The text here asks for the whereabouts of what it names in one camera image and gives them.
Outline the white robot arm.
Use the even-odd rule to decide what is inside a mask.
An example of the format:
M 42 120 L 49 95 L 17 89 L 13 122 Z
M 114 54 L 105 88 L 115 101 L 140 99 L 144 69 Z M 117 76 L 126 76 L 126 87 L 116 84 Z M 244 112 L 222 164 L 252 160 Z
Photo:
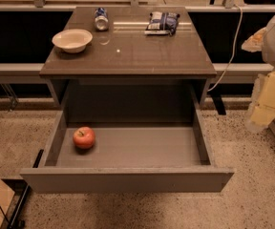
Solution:
M 263 61 L 273 67 L 267 75 L 255 80 L 251 103 L 247 111 L 246 128 L 258 133 L 275 119 L 275 15 L 267 25 L 251 35 L 242 44 L 247 52 L 261 52 Z

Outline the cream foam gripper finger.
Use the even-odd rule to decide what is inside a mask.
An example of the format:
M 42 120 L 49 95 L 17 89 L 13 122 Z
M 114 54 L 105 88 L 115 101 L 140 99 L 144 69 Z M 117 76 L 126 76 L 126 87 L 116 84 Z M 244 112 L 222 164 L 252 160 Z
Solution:
M 262 50 L 263 37 L 266 28 L 261 28 L 246 39 L 242 44 L 242 49 L 247 52 L 260 52 Z
M 254 82 L 245 127 L 250 132 L 261 132 L 275 119 L 275 71 L 259 74 Z

